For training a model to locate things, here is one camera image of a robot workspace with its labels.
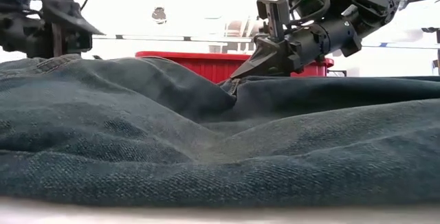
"red plastic container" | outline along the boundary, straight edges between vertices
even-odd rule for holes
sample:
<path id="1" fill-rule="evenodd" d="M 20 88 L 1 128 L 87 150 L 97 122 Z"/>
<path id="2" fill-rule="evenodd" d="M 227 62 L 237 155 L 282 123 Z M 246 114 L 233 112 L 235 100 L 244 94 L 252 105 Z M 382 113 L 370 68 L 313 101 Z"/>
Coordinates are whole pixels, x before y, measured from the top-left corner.
<path id="1" fill-rule="evenodd" d="M 249 55 L 240 54 L 203 54 L 203 53 L 180 53 L 180 52 L 138 52 L 136 57 L 160 56 L 175 61 L 195 73 L 218 83 L 229 76 L 246 61 Z M 327 76 L 327 69 L 334 65 L 332 59 L 326 58 L 321 65 L 311 63 L 304 68 L 302 74 L 292 73 L 292 77 L 304 76 Z"/>

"jeans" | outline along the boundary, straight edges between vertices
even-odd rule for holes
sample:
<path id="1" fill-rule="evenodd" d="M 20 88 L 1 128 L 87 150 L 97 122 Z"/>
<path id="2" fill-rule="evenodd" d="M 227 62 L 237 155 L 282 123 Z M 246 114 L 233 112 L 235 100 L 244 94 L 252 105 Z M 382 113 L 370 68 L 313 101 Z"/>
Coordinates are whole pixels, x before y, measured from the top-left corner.
<path id="1" fill-rule="evenodd" d="M 0 197 L 97 206 L 440 200 L 440 82 L 247 77 L 161 58 L 0 64 Z"/>

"denim fabric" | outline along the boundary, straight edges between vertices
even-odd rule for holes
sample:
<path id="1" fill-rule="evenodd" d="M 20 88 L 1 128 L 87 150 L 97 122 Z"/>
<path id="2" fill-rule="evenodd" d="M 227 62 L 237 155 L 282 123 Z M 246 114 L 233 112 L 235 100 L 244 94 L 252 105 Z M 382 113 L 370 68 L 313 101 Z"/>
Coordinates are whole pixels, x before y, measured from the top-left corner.
<path id="1" fill-rule="evenodd" d="M 99 206 L 440 200 L 440 82 L 215 85 L 160 58 L 0 65 L 0 196 Z"/>

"white surface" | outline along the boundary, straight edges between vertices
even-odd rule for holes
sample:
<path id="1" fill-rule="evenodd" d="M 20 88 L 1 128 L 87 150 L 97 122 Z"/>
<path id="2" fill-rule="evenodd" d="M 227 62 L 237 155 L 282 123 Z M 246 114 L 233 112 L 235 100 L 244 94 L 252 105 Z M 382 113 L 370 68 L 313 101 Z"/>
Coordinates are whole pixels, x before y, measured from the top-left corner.
<path id="1" fill-rule="evenodd" d="M 148 209 L 84 208 L 0 198 L 2 224 L 363 224 L 438 223 L 439 207 L 292 208 L 292 209 Z"/>

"blue denim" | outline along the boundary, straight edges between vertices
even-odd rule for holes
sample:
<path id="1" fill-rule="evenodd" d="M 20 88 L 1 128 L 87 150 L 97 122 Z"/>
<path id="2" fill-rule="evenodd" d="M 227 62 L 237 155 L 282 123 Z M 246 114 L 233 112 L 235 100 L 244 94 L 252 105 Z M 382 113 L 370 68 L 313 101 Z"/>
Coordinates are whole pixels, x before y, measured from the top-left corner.
<path id="1" fill-rule="evenodd" d="M 157 207 L 439 201 L 438 81 L 215 85 L 160 58 L 3 63 L 0 196 Z"/>

